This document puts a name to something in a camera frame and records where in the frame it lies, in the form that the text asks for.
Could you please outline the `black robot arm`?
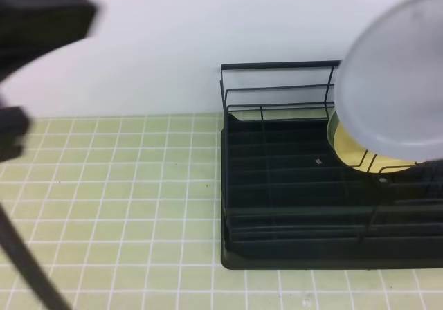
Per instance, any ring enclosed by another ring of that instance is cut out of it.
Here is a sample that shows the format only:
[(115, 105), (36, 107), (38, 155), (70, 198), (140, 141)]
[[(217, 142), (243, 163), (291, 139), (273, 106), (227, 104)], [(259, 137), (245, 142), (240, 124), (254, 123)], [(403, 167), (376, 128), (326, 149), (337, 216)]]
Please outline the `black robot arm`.
[(86, 38), (97, 12), (92, 0), (1, 0), (1, 79)]

